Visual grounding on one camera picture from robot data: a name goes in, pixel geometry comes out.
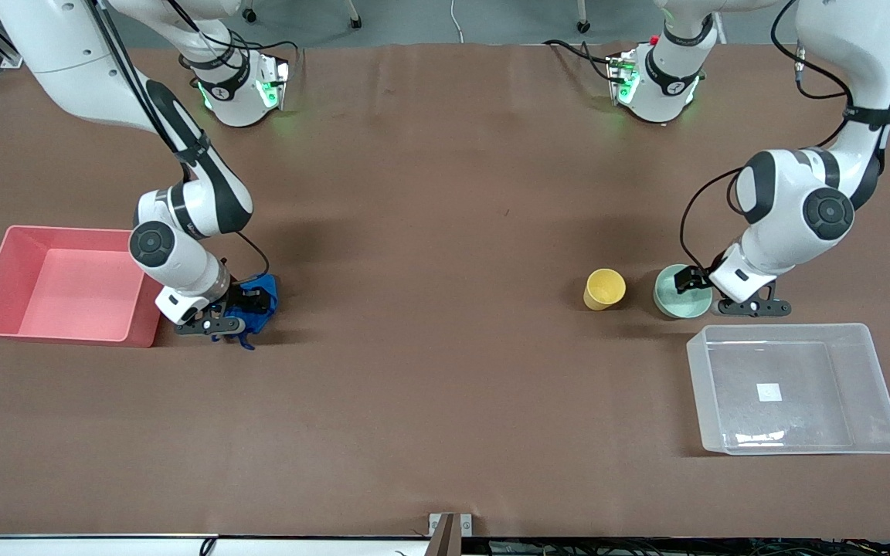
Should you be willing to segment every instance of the green bowl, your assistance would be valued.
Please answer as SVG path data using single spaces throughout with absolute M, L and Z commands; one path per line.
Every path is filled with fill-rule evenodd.
M 713 304 L 713 290 L 688 290 L 679 294 L 675 289 L 675 274 L 688 265 L 672 264 L 657 275 L 654 281 L 654 305 L 672 319 L 702 317 Z

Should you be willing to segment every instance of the black joint cap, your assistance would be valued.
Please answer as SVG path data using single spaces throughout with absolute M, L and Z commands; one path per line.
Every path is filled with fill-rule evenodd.
M 167 263 L 173 250 L 174 232 L 163 222 L 142 222 L 130 235 L 130 254 L 139 264 L 149 268 Z
M 806 197 L 803 212 L 819 239 L 840 239 L 854 224 L 854 204 L 837 189 L 823 187 Z

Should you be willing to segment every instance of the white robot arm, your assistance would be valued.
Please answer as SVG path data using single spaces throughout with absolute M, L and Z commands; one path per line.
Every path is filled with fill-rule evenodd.
M 702 64 L 716 45 L 714 12 L 757 10 L 778 0 L 654 0 L 664 12 L 664 31 L 656 42 L 621 54 L 611 76 L 614 102 L 647 122 L 675 119 L 692 102 Z
M 850 232 L 854 212 L 875 192 L 890 131 L 890 0 L 800 0 L 798 36 L 809 52 L 843 70 L 850 86 L 844 126 L 827 149 L 763 151 L 737 177 L 749 226 L 707 269 L 689 267 L 678 291 L 715 286 L 720 312 L 786 314 L 757 292 Z
M 219 19 L 236 13 L 240 3 L 109 0 L 114 9 L 148 25 L 179 50 L 183 63 L 197 75 L 209 109 L 219 122 L 233 127 L 255 124 L 270 110 L 279 108 L 287 80 L 286 61 L 233 46 L 243 40 Z
M 184 324 L 222 299 L 232 277 L 198 240 L 240 231 L 253 204 L 208 136 L 169 88 L 131 65 L 98 0 L 0 0 L 0 19 L 60 108 L 155 133 L 180 161 L 179 183 L 139 199 L 130 238 L 137 264 L 164 285 L 164 316 Z

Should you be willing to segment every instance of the clear plastic bin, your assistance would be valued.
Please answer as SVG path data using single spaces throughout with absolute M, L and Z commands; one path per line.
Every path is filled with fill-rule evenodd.
M 890 398 L 865 325 L 704 327 L 686 351 L 707 450 L 890 454 Z

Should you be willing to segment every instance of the yellow cup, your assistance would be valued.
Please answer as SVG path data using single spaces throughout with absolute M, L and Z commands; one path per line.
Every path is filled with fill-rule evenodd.
M 604 310 L 608 306 L 624 299 L 627 283 L 616 270 L 600 268 L 589 275 L 586 291 L 583 292 L 583 303 L 591 310 Z

